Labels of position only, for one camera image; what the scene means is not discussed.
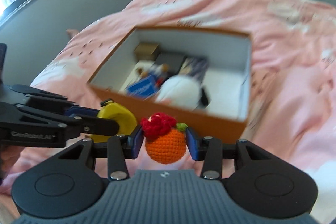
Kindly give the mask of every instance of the brown small box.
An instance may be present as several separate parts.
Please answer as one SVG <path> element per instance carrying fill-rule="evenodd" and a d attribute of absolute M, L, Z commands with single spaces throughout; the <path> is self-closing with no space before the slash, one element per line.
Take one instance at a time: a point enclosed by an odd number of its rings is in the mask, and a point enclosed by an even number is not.
<path fill-rule="evenodd" d="M 134 50 L 137 60 L 155 61 L 160 54 L 160 45 L 158 43 L 140 42 Z"/>

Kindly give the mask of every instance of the grey ribbed panel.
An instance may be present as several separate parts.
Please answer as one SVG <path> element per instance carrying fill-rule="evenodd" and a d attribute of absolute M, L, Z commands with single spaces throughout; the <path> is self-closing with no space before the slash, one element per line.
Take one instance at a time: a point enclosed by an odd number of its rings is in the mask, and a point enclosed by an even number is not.
<path fill-rule="evenodd" d="M 94 206 L 76 216 L 40 220 L 23 215 L 14 224 L 317 224 L 308 214 L 287 220 L 258 217 L 238 207 L 218 181 L 201 179 L 193 170 L 167 172 L 163 177 L 162 171 L 139 170 L 132 179 L 112 182 Z"/>

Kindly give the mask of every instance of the pink bedsheet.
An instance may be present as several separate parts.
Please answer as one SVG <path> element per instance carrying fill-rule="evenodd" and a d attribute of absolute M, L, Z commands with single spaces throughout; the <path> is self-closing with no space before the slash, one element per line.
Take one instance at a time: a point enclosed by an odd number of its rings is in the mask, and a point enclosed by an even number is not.
<path fill-rule="evenodd" d="M 253 37 L 252 100 L 268 106 L 257 145 L 309 173 L 319 187 L 312 215 L 321 223 L 336 217 L 335 7 L 313 0 L 134 0 L 122 12 L 106 16 L 76 35 L 31 84 L 65 95 L 81 106 L 99 108 L 86 82 L 116 44 L 137 25 L 188 25 L 250 32 Z M 14 179 L 59 150 L 27 148 L 1 192 Z M 136 169 L 194 168 L 188 154 L 164 166 L 142 149 L 127 162 Z M 223 162 L 223 175 L 233 172 Z M 97 172 L 106 173 L 105 160 Z"/>

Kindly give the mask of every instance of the blue package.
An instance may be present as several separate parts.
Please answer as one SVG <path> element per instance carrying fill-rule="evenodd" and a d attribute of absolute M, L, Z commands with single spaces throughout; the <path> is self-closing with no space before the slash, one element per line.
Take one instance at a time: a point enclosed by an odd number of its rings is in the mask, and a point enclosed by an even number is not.
<path fill-rule="evenodd" d="M 126 90 L 128 95 L 147 98 L 157 93 L 159 88 L 156 86 L 154 77 L 150 75 L 139 82 L 129 85 Z"/>

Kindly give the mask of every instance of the red crocheted flower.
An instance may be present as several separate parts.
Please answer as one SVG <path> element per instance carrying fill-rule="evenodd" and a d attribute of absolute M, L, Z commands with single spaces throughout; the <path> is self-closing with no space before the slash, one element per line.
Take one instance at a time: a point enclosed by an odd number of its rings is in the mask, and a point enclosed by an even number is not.
<path fill-rule="evenodd" d="M 164 113 L 155 113 L 149 119 L 142 119 L 140 124 L 146 138 L 156 139 L 169 133 L 172 127 L 176 127 L 177 121 Z"/>

